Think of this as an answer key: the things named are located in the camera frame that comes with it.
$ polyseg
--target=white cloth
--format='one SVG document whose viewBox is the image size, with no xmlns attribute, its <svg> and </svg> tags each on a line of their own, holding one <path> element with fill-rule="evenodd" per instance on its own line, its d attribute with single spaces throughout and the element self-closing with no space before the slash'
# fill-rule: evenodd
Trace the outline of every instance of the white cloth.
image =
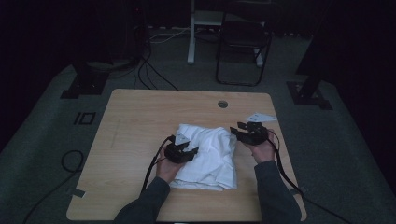
<svg viewBox="0 0 396 224">
<path fill-rule="evenodd" d="M 224 128 L 207 129 L 180 124 L 179 133 L 190 139 L 187 149 L 198 147 L 198 153 L 177 173 L 170 186 L 180 189 L 236 189 L 233 163 L 236 136 Z"/>
</svg>

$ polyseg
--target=chair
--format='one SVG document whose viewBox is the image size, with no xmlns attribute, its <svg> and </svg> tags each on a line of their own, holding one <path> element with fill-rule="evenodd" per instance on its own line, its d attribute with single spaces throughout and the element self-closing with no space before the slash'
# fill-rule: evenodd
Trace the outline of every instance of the chair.
<svg viewBox="0 0 396 224">
<path fill-rule="evenodd" d="M 262 74 L 272 41 L 272 32 L 280 21 L 282 9 L 268 1 L 237 0 L 229 2 L 224 9 L 219 32 L 216 80 L 222 84 L 256 86 L 262 81 Z M 262 56 L 262 69 L 257 81 L 252 83 L 234 82 L 219 78 L 219 64 L 222 46 L 251 49 L 254 62 Z"/>
</svg>

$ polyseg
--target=table leg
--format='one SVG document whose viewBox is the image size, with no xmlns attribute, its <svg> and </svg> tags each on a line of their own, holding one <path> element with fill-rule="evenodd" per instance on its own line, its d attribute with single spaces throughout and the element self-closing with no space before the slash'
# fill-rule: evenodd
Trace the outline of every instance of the table leg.
<svg viewBox="0 0 396 224">
<path fill-rule="evenodd" d="M 195 54 L 195 0 L 191 0 L 191 33 L 190 33 L 190 45 L 189 45 L 189 55 L 187 58 L 188 64 L 194 64 L 194 54 Z"/>
<path fill-rule="evenodd" d="M 254 55 L 256 55 L 259 52 L 259 49 L 254 49 Z M 262 55 L 260 54 L 256 58 L 256 64 L 258 67 L 262 67 Z"/>
</svg>

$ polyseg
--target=gray carpet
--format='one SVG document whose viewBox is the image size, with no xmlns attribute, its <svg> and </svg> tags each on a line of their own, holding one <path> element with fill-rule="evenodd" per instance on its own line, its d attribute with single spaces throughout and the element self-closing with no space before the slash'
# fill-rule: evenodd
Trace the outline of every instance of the gray carpet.
<svg viewBox="0 0 396 224">
<path fill-rule="evenodd" d="M 183 36 L 153 44 L 148 61 L 183 91 L 269 93 L 299 185 L 307 189 L 306 197 L 353 223 L 396 223 L 395 197 L 336 88 L 325 82 L 319 87 L 333 110 L 295 105 L 290 98 L 286 81 L 304 82 L 304 76 L 294 73 L 309 40 L 275 38 L 263 81 L 257 87 L 218 84 L 214 76 L 216 45 L 197 41 L 195 64 L 188 65 L 188 44 L 189 39 Z M 247 71 L 242 64 L 238 69 L 234 71 L 239 74 Z M 81 150 L 88 155 L 111 92 L 121 88 L 145 89 L 139 80 L 136 81 L 137 71 L 112 73 L 102 95 L 81 95 L 76 100 L 60 99 L 75 76 L 71 67 L 52 80 L 30 116 L 0 154 L 0 223 L 22 223 L 35 203 L 70 176 L 61 165 L 63 154 Z M 141 75 L 149 83 L 145 67 Z M 150 69 L 149 76 L 158 89 L 172 90 Z M 96 113 L 92 125 L 75 124 L 78 113 L 92 112 Z M 69 155 L 65 163 L 76 167 L 78 156 Z M 66 218 L 71 200 L 66 192 L 77 182 L 78 175 L 54 191 L 37 207 L 28 223 L 99 223 Z M 308 215 L 305 223 L 342 223 L 310 203 L 305 203 L 305 207 Z"/>
</svg>

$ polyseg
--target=hand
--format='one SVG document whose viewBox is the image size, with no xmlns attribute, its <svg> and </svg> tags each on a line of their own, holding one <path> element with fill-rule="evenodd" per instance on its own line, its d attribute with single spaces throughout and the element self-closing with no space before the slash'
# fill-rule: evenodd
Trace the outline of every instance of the hand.
<svg viewBox="0 0 396 224">
<path fill-rule="evenodd" d="M 275 159 L 275 148 L 268 141 L 274 142 L 274 134 L 273 130 L 268 130 L 268 140 L 257 145 L 252 146 L 249 144 L 244 145 L 248 147 L 251 151 L 251 155 L 257 163 L 261 163 L 264 161 L 273 161 Z"/>
<path fill-rule="evenodd" d="M 175 179 L 178 170 L 186 163 L 177 164 L 169 161 L 166 159 L 164 151 L 165 147 L 161 149 L 160 158 L 157 160 L 157 176 L 169 184 Z"/>
</svg>

